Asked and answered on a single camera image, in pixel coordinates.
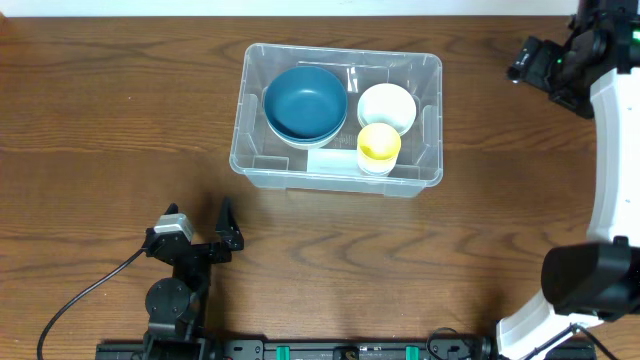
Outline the cream large bowl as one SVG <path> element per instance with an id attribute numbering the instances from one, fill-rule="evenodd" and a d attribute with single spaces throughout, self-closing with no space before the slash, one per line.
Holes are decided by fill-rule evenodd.
<path id="1" fill-rule="evenodd" d="M 324 139 L 314 141 L 314 142 L 293 141 L 283 137 L 280 137 L 280 140 L 282 140 L 286 145 L 293 147 L 295 149 L 312 150 L 312 149 L 319 149 L 328 145 L 334 138 L 335 138 L 335 135 L 326 137 Z"/>

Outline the blue bowl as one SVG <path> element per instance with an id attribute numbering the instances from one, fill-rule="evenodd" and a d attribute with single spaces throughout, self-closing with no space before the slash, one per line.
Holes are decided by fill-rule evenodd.
<path id="1" fill-rule="evenodd" d="M 324 119 L 303 119 L 294 117 L 293 121 L 285 123 L 275 119 L 267 119 L 269 128 L 283 141 L 295 145 L 307 145 L 331 141 L 346 123 L 343 117 L 340 121 Z"/>
<path id="2" fill-rule="evenodd" d="M 278 75 L 267 87 L 265 115 L 282 123 L 303 119 L 340 121 L 347 117 L 345 86 L 333 73 L 316 66 L 299 66 Z"/>

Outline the white cup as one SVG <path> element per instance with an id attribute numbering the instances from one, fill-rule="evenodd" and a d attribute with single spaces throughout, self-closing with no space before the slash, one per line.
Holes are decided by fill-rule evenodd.
<path id="1" fill-rule="evenodd" d="M 369 171 L 368 169 L 359 168 L 359 172 L 363 176 L 387 177 L 392 171 L 393 168 L 385 169 L 384 171 Z"/>

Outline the yellow cup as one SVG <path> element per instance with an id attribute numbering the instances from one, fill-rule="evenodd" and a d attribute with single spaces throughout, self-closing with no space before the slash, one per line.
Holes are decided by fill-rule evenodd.
<path id="1" fill-rule="evenodd" d="M 368 169 L 369 171 L 384 171 L 385 169 L 391 169 L 395 167 L 396 158 L 378 160 L 359 157 L 357 163 L 359 168 Z"/>
<path id="2" fill-rule="evenodd" d="M 367 160 L 391 161 L 399 155 L 402 146 L 400 134 L 385 123 L 366 125 L 358 134 L 357 150 Z"/>

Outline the white small bowl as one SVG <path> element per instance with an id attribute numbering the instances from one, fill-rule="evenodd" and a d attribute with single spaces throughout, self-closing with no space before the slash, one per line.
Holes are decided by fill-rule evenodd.
<path id="1" fill-rule="evenodd" d="M 357 104 L 357 119 L 362 128 L 373 123 L 384 123 L 403 136 L 411 129 L 416 117 L 417 106 L 411 94 L 392 83 L 368 88 Z"/>

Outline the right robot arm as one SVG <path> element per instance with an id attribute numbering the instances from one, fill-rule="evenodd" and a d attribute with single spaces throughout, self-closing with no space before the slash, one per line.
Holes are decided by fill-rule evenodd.
<path id="1" fill-rule="evenodd" d="M 544 359 L 576 333 L 639 312 L 639 3 L 582 1 L 567 41 L 529 37 L 507 70 L 595 123 L 587 240 L 544 258 L 540 290 L 496 326 L 493 358 Z"/>

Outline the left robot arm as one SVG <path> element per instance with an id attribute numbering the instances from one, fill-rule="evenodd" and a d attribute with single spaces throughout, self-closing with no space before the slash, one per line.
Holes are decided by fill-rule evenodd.
<path id="1" fill-rule="evenodd" d="M 224 357 L 224 346 L 205 330 L 205 318 L 211 267 L 230 262 L 233 252 L 244 249 L 229 198 L 223 199 L 215 232 L 216 241 L 194 244 L 194 227 L 174 203 L 146 230 L 143 252 L 170 265 L 172 275 L 157 281 L 147 292 L 144 359 Z"/>

